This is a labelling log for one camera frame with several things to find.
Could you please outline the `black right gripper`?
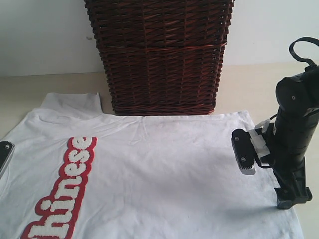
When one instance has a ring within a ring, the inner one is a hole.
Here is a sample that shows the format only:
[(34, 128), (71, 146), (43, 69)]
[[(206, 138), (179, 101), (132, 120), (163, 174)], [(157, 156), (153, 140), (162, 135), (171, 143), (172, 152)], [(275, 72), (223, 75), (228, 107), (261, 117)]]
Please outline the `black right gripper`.
[(263, 126), (263, 138), (270, 152), (263, 157), (263, 163), (273, 167), (279, 184), (275, 188), (277, 209), (290, 209), (295, 203), (313, 198), (306, 186), (304, 159), (313, 133), (313, 119), (277, 119)]

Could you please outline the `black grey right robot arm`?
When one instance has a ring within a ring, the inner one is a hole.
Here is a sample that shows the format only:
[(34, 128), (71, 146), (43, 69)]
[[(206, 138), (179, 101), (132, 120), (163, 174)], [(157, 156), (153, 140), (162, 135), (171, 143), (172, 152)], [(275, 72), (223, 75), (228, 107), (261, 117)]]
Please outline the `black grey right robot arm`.
[(276, 85), (276, 120), (265, 141), (269, 162), (279, 183), (277, 208), (286, 210), (312, 199), (306, 186), (305, 153), (319, 123), (319, 68), (283, 78)]

